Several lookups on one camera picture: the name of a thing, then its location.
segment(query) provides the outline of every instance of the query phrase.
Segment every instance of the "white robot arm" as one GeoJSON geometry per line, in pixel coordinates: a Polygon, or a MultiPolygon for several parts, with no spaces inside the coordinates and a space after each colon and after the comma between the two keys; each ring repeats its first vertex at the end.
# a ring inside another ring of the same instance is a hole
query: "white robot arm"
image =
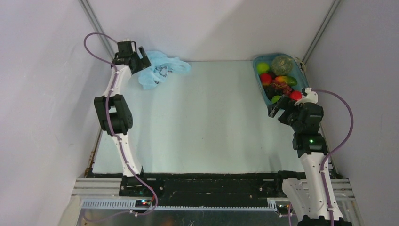
{"type": "Polygon", "coordinates": [[[112,61],[114,66],[111,68],[112,73],[108,87],[103,96],[94,99],[94,106],[100,121],[101,129],[107,131],[107,133],[112,136],[112,140],[118,149],[122,162],[123,175],[127,177],[133,177],[128,167],[130,167],[135,174],[139,175],[142,172],[142,165],[138,161],[135,149],[131,146],[128,138],[128,130],[133,126],[132,113],[122,95],[122,91],[127,86],[128,80],[132,77],[132,74],[151,65],[144,49],[139,47],[139,50],[143,56],[142,58],[138,56],[136,49],[133,50],[132,42],[129,39],[118,42],[118,53],[116,53],[112,61]],[[110,111],[109,115],[113,132],[116,136],[113,136],[111,133],[107,122],[105,102],[109,94],[108,110],[115,110],[110,111]]]}
{"type": "Polygon", "coordinates": [[[319,134],[319,124],[324,116],[323,108],[317,105],[318,95],[311,88],[305,88],[302,94],[303,98],[298,101],[283,96],[270,110],[269,116],[274,117],[281,108],[285,110],[279,121],[291,126],[295,132],[293,148],[297,150],[305,170],[309,195],[304,191],[296,172],[279,172],[282,177],[281,189],[296,212],[298,226],[329,226],[330,211],[333,212],[335,226],[352,226],[350,222],[343,220],[342,212],[338,208],[327,161],[321,167],[327,155],[326,142],[319,134]],[[322,174],[325,175],[327,189],[322,174]],[[329,207],[328,200],[331,201],[332,208],[329,207]]]}

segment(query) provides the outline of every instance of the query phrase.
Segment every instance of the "crumpled plastic bag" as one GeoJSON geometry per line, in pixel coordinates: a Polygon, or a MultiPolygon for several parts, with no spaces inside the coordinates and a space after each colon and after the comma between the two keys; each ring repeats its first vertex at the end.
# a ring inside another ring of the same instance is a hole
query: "crumpled plastic bag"
{"type": "Polygon", "coordinates": [[[184,74],[191,70],[191,66],[181,61],[178,57],[168,58],[166,54],[159,51],[147,51],[151,66],[142,70],[138,82],[143,89],[153,89],[160,82],[165,82],[169,72],[184,74]]]}

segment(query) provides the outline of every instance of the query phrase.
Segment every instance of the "red grapes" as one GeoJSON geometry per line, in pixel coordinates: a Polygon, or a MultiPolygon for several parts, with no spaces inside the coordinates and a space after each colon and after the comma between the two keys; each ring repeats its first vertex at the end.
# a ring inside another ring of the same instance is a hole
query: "red grapes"
{"type": "Polygon", "coordinates": [[[276,80],[271,81],[271,86],[276,90],[282,92],[283,95],[289,96],[292,92],[292,88],[286,82],[278,82],[276,80]]]}

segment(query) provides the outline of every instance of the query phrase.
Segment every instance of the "blue plastic tray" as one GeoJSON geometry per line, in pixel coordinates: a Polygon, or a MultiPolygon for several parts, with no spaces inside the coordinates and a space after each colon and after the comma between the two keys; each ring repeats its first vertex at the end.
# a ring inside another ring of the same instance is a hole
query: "blue plastic tray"
{"type": "MultiPolygon", "coordinates": [[[[293,58],[293,57],[291,57],[291,56],[289,56],[287,54],[283,54],[283,53],[271,53],[271,54],[267,54],[267,55],[263,55],[263,56],[258,56],[252,63],[252,66],[253,66],[254,71],[255,71],[256,80],[258,81],[259,88],[261,90],[264,102],[266,103],[267,106],[272,105],[272,103],[267,98],[266,92],[263,89],[261,80],[260,80],[258,72],[256,70],[256,65],[258,63],[267,63],[268,65],[271,66],[271,62],[273,61],[273,59],[276,58],[277,56],[280,56],[280,55],[286,55],[289,58],[293,58]]],[[[297,91],[301,91],[303,88],[309,87],[308,81],[306,80],[306,78],[302,74],[301,69],[299,69],[299,66],[296,63],[294,63],[294,67],[292,68],[291,72],[287,76],[294,77],[296,79],[296,81],[298,82],[298,84],[296,86],[292,86],[292,89],[297,90],[297,91]]]]}

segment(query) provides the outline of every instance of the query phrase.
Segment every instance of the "mango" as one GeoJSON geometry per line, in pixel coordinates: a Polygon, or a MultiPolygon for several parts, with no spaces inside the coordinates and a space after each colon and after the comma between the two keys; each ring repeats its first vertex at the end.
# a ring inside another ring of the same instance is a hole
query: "mango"
{"type": "Polygon", "coordinates": [[[291,76],[277,76],[274,80],[276,80],[278,82],[285,82],[289,86],[296,86],[298,84],[296,79],[294,77],[291,77],[291,76]]]}

